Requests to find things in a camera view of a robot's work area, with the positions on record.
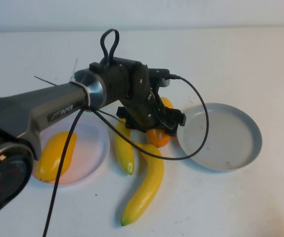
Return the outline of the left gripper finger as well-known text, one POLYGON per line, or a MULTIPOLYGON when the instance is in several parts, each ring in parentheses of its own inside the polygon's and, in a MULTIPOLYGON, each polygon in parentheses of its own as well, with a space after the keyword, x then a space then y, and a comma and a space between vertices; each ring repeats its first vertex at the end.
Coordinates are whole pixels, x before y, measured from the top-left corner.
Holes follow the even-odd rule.
POLYGON ((138 130, 138 131, 147 131, 147 129, 141 125, 139 125, 135 120, 126 120, 126 128, 138 130))
POLYGON ((168 123, 166 125, 166 134, 169 136, 176 136, 178 129, 178 123, 168 123))

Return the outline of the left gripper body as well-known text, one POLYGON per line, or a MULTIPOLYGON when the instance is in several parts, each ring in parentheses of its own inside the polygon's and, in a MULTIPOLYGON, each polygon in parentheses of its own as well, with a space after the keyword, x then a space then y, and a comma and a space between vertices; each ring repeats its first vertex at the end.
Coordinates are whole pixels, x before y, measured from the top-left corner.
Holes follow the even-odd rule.
POLYGON ((166 131, 168 123, 178 123, 185 126, 186 115, 178 109, 164 105, 157 92, 149 92, 145 98, 124 99, 122 107, 118 107, 116 115, 120 119, 135 120, 139 125, 148 130, 162 129, 166 131))

